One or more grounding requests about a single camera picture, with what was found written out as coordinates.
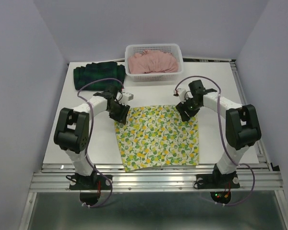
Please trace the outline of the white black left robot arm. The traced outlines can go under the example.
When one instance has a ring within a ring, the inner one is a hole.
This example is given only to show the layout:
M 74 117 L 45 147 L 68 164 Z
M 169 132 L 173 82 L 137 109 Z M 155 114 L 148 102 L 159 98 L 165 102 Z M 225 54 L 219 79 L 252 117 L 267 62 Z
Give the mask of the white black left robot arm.
M 62 108 L 54 133 L 54 143 L 69 156 L 75 168 L 67 175 L 71 190 L 111 190 L 112 175 L 103 175 L 90 161 L 88 147 L 96 115 L 107 111 L 109 118 L 125 124 L 133 94 L 116 86 L 96 92 L 91 99 L 74 108 Z

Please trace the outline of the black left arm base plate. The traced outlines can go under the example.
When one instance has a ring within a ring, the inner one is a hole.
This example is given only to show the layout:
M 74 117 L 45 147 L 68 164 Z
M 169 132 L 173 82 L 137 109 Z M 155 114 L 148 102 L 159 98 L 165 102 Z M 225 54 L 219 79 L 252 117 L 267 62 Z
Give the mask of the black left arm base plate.
M 79 199 L 82 206 L 87 208 L 102 207 L 112 194 L 112 178 L 108 174 L 102 176 L 93 172 L 90 176 L 82 176 L 78 173 L 66 175 L 65 178 L 69 181 L 69 189 L 71 191 L 79 191 Z M 101 192 L 109 191 L 107 198 L 102 200 Z

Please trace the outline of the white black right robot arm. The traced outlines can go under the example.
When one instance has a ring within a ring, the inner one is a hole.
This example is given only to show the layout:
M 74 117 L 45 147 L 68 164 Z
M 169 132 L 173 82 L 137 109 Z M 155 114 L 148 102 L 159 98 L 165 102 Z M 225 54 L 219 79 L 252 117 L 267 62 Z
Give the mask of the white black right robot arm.
M 182 121 L 190 121 L 205 107 L 225 120 L 219 128 L 224 153 L 214 165 L 211 174 L 197 174 L 195 189 L 239 188 L 237 168 L 244 153 L 262 137 L 256 109 L 253 105 L 235 103 L 221 95 L 221 88 L 207 89 L 199 76 L 188 85 L 188 90 L 176 86 L 174 96 L 179 97 L 176 105 Z

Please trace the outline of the lemon print skirt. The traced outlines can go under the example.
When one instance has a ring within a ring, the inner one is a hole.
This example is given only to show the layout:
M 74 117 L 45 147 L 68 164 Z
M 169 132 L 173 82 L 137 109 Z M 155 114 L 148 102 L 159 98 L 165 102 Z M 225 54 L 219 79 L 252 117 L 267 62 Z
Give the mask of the lemon print skirt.
M 126 124 L 115 122 L 126 172 L 164 166 L 199 164 L 199 123 L 182 118 L 173 105 L 131 108 Z

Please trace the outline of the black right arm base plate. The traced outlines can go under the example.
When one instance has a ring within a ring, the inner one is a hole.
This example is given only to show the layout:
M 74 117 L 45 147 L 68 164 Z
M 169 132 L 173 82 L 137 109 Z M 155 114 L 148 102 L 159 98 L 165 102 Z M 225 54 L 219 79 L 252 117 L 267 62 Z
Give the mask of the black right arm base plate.
M 231 200 L 231 190 L 240 188 L 237 174 L 197 174 L 193 183 L 194 189 L 211 189 L 210 196 L 216 204 L 228 205 Z

